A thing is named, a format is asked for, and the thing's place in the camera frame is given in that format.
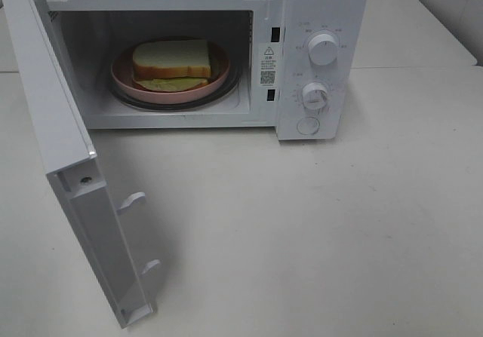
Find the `round door release button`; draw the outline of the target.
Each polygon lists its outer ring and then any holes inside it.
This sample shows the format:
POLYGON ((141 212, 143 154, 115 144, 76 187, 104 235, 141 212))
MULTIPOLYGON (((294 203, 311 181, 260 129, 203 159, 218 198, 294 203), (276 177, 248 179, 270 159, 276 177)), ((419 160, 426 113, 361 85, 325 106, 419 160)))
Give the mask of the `round door release button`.
POLYGON ((320 122, 314 117, 305 117, 297 122, 297 131, 305 136, 317 134, 320 128, 320 122))

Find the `lower white timer knob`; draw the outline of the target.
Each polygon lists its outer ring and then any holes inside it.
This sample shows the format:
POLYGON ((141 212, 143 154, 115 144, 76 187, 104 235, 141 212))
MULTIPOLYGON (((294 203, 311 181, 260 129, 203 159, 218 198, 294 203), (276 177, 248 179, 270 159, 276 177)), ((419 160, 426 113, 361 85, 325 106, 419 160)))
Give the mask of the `lower white timer knob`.
POLYGON ((305 109, 318 111, 328 103, 328 89, 319 82, 311 82, 302 88, 302 104, 305 109))

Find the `white microwave oven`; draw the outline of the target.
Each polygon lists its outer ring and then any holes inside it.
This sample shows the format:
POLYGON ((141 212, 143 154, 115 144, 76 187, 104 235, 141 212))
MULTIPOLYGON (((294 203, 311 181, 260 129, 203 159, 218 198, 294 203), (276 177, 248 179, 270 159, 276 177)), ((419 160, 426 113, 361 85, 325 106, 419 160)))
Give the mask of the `white microwave oven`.
POLYGON ((272 127, 282 140, 330 139, 337 132, 366 0, 46 0, 74 70, 75 103, 87 129, 272 127), (310 61, 307 40, 339 39, 327 66, 310 61), (222 48, 238 87, 215 104, 181 112, 129 106, 112 94, 116 58, 144 42, 204 39, 222 48), (324 84, 328 103, 305 109, 302 88, 324 84), (297 122, 317 118, 317 134, 297 122))

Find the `pink round plate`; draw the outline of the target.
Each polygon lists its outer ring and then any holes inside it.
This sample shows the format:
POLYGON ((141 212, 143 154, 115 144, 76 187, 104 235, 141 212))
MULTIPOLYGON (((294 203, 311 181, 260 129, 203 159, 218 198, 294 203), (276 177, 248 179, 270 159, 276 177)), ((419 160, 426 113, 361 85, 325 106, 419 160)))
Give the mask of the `pink round plate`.
POLYGON ((133 49, 114 60, 112 79, 118 89, 136 101, 155 105, 180 105, 201 100, 219 90, 228 78, 231 64, 226 52, 208 44, 212 76, 210 78, 163 78, 143 81, 134 77, 133 49))

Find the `upper white power knob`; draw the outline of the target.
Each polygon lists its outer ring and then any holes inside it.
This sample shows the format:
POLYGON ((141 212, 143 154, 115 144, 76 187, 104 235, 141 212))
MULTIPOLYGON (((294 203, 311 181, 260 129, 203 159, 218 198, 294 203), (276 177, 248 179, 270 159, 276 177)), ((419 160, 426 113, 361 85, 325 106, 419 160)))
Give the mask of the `upper white power knob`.
POLYGON ((338 37, 327 30, 311 35, 306 43, 310 61, 317 66, 327 66, 336 60, 339 50, 338 37))

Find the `white adjacent table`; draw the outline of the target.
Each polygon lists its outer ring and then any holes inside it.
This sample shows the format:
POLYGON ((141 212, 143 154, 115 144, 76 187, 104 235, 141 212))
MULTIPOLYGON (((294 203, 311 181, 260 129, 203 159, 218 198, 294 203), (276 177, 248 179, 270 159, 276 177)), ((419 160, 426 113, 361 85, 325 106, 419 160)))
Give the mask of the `white adjacent table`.
POLYGON ((419 0, 367 0, 352 68, 447 68, 476 63, 419 0))

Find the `white bread sandwich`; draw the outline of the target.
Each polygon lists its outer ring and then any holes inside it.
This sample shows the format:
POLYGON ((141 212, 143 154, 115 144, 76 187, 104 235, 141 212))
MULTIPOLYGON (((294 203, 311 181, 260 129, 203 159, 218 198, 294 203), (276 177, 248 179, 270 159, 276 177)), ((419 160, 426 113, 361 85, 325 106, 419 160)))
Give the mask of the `white bread sandwich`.
POLYGON ((153 41, 132 53, 133 82, 141 89, 180 92, 209 84, 211 62, 205 40, 153 41))

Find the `glass microwave turntable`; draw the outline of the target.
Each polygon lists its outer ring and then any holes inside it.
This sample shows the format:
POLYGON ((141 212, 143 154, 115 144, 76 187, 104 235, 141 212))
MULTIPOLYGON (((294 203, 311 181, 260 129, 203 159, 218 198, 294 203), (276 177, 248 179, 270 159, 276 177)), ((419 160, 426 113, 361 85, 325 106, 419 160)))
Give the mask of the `glass microwave turntable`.
POLYGON ((128 65, 125 56, 120 56, 112 63, 112 94, 129 106, 153 112, 181 112, 215 104, 238 87, 239 80, 242 76, 242 69, 240 67, 225 69, 224 73, 219 74, 219 77, 215 81, 199 88, 204 94, 203 97, 181 103, 159 103, 158 101, 160 99, 164 100, 170 96, 173 96, 174 100, 180 100, 180 96, 174 93, 155 92, 154 97, 156 103, 154 103, 145 100, 149 96, 149 91, 139 90, 125 84, 125 81, 129 80, 129 72, 132 72, 132 66, 128 65))

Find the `white microwave door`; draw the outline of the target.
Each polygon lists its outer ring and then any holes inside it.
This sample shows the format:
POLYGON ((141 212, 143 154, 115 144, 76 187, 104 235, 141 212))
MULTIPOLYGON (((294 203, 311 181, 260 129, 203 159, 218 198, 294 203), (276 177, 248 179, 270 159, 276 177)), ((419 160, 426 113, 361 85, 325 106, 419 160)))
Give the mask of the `white microwave door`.
POLYGON ((120 215, 142 192, 114 205, 75 103, 75 79, 46 0, 2 0, 45 174, 121 327, 152 314, 120 215))

